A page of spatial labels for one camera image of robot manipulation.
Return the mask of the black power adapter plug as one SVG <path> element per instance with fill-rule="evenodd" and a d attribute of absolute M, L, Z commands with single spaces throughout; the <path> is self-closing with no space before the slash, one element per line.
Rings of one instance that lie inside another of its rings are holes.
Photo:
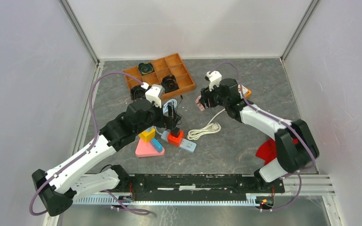
<path fill-rule="evenodd" d="M 171 130 L 170 134 L 173 136 L 173 137 L 176 137 L 178 138 L 180 136 L 180 128 L 178 127 L 175 127 L 174 129 Z"/>

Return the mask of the yellow cube socket adapter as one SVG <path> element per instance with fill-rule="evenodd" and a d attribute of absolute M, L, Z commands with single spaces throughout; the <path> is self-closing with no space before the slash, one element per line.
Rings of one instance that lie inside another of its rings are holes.
<path fill-rule="evenodd" d="M 149 127 L 148 129 L 144 130 L 139 134 L 140 139 L 144 143 L 149 143 L 152 139 L 156 136 L 156 130 L 154 127 Z"/>

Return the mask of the pink cube socket adapter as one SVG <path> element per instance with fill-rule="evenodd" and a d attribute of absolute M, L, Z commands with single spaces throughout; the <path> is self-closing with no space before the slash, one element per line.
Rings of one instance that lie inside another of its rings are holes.
<path fill-rule="evenodd" d="M 201 103 L 201 95 L 196 98 L 195 103 L 200 111 L 204 111 L 206 109 L 205 106 Z"/>

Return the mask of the red cube socket adapter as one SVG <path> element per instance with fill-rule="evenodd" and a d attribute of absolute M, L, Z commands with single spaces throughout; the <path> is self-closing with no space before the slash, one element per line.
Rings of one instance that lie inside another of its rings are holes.
<path fill-rule="evenodd" d="M 167 141 L 169 144 L 179 147 L 184 139 L 184 132 L 182 130 L 175 132 L 171 131 L 167 136 Z"/>

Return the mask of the blue square plug adapter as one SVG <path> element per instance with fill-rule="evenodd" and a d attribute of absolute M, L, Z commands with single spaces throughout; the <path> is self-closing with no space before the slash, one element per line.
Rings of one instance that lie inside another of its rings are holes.
<path fill-rule="evenodd" d="M 161 153 L 163 151 L 163 146 L 156 138 L 151 139 L 150 144 L 158 153 Z"/>

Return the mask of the light blue power strip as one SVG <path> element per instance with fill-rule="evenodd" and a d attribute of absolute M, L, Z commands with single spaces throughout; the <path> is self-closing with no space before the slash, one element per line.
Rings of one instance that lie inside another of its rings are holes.
<path fill-rule="evenodd" d="M 164 140 L 165 142 L 168 143 L 167 141 L 167 136 L 168 134 L 170 133 L 171 131 L 170 130 L 165 130 L 163 131 L 163 133 L 160 135 L 161 139 Z M 181 145 L 179 146 L 179 148 L 183 149 L 183 150 L 186 150 L 186 151 L 189 151 L 191 153 L 194 153 L 195 149 L 196 149 L 196 146 L 197 144 L 192 142 L 192 141 L 189 141 L 187 139 L 183 139 Z"/>

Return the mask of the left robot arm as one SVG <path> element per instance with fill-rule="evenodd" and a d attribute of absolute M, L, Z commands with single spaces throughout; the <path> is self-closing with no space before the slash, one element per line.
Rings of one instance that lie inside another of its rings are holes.
<path fill-rule="evenodd" d="M 138 98 L 115 119 L 96 129 L 94 138 L 69 159 L 48 171 L 36 170 L 32 174 L 36 192 L 29 204 L 30 214 L 57 216 L 74 201 L 91 194 L 110 189 L 125 191 L 129 179 L 113 169 L 87 177 L 84 174 L 151 127 L 176 130 L 181 119 L 176 109 L 173 103 L 169 103 L 164 113 L 160 103 Z"/>

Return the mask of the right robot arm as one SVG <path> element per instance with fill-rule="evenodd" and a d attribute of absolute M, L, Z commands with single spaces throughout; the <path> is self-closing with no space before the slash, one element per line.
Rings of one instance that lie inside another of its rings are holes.
<path fill-rule="evenodd" d="M 205 79 L 209 85 L 201 89 L 198 100 L 203 108 L 222 106 L 232 119 L 258 129 L 275 142 L 277 156 L 255 172 L 257 191 L 266 192 L 274 180 L 315 164 L 319 150 L 304 120 L 291 121 L 262 110 L 241 95 L 235 79 L 208 75 Z"/>

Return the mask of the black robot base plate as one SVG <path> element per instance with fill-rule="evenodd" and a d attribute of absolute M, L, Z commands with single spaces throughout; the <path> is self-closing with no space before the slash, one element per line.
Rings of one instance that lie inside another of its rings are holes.
<path fill-rule="evenodd" d="M 266 183 L 250 174 L 129 174 L 121 165 L 111 169 L 120 179 L 111 191 L 131 195 L 133 201 L 244 201 L 247 194 L 285 192 L 280 179 Z"/>

